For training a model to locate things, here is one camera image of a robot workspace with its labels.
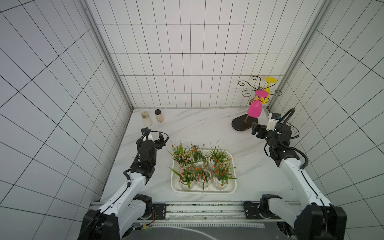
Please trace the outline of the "pink flower white pot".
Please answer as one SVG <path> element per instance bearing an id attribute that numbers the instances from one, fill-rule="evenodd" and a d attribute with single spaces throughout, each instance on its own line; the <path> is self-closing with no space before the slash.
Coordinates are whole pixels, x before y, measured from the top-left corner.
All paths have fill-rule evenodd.
<path id="1" fill-rule="evenodd" d="M 172 159 L 180 168 L 189 167 L 192 163 L 192 152 L 181 143 L 172 145 Z"/>

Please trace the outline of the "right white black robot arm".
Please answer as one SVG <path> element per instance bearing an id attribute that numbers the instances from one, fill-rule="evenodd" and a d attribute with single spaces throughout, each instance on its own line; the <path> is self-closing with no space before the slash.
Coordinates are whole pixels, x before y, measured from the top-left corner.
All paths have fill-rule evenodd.
<path id="1" fill-rule="evenodd" d="M 325 197 L 305 171 L 308 161 L 301 162 L 296 151 L 289 147 L 290 127 L 278 123 L 269 130 L 253 123 L 252 134 L 267 142 L 271 158 L 286 175 L 301 203 L 297 209 L 278 195 L 262 195 L 257 210 L 260 217 L 279 217 L 293 228 L 299 240 L 344 239 L 347 213 Z"/>

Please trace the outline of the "red flower white pot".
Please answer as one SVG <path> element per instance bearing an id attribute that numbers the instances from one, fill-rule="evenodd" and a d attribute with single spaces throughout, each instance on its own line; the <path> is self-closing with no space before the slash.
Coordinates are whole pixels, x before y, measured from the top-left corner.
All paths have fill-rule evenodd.
<path id="1" fill-rule="evenodd" d="M 203 149 L 199 147 L 199 145 L 192 145 L 191 153 L 193 157 L 193 164 L 197 168 L 206 168 L 208 165 L 207 156 L 204 155 Z"/>

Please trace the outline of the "white rectangular storage tray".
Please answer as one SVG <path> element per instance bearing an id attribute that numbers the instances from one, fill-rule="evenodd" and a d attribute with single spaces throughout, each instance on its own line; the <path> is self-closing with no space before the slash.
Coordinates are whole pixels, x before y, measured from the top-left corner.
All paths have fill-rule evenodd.
<path id="1" fill-rule="evenodd" d="M 177 193 L 202 195 L 230 195 L 237 189 L 236 167 L 233 156 L 225 150 L 194 150 L 199 152 L 191 163 L 173 162 L 171 188 Z"/>

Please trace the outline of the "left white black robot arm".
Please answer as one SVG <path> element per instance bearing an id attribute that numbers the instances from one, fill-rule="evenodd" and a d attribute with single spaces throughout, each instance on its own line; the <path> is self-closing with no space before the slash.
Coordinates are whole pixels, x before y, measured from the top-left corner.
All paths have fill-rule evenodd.
<path id="1" fill-rule="evenodd" d="M 154 139 L 154 131 L 149 128 L 143 128 L 141 133 L 136 141 L 135 159 L 123 172 L 125 182 L 97 210 L 88 210 L 83 217 L 79 240 L 121 240 L 135 230 L 137 220 L 154 216 L 152 198 L 140 191 L 155 171 L 157 151 L 166 146 L 170 137 L 158 131 L 158 138 Z"/>

